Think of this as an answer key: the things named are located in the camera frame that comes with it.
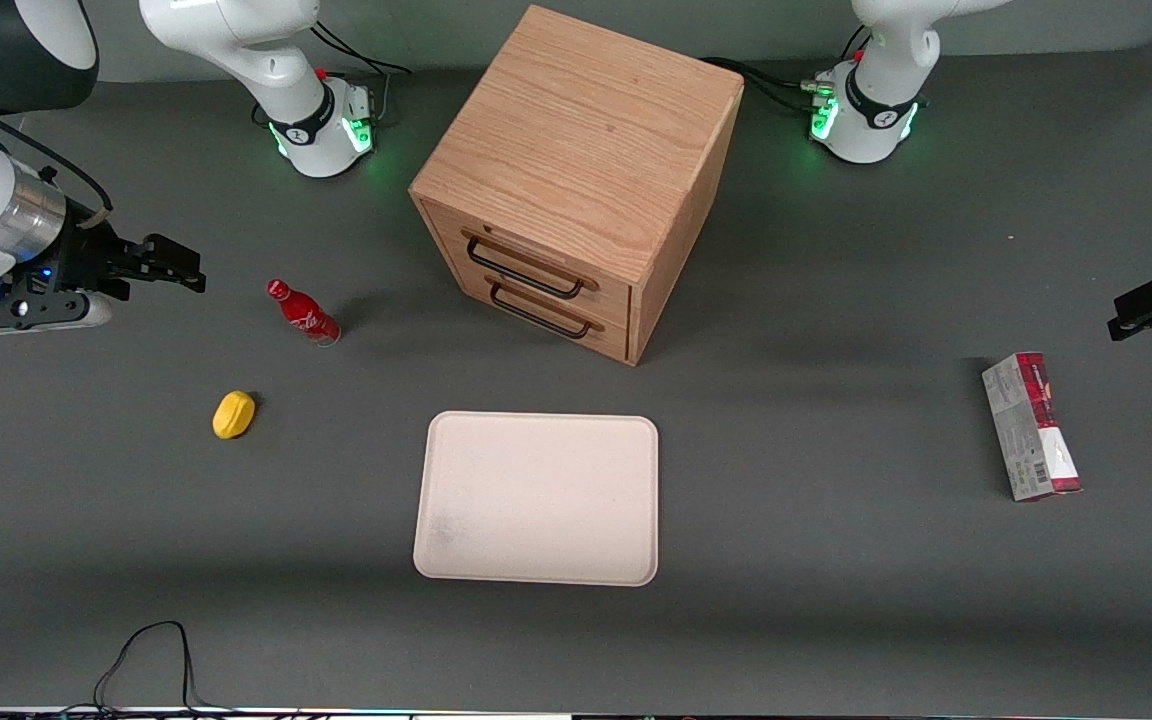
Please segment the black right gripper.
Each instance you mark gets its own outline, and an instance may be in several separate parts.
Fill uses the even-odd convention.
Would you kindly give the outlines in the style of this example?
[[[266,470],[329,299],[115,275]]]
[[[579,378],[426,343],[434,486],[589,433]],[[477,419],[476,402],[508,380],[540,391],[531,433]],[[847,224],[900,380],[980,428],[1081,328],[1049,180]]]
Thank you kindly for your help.
[[[162,234],[146,234],[141,247],[118,236],[109,222],[79,228],[86,217],[67,214],[58,236],[58,290],[100,293],[109,300],[131,300],[131,283],[166,282],[195,293],[206,291],[200,255]]]

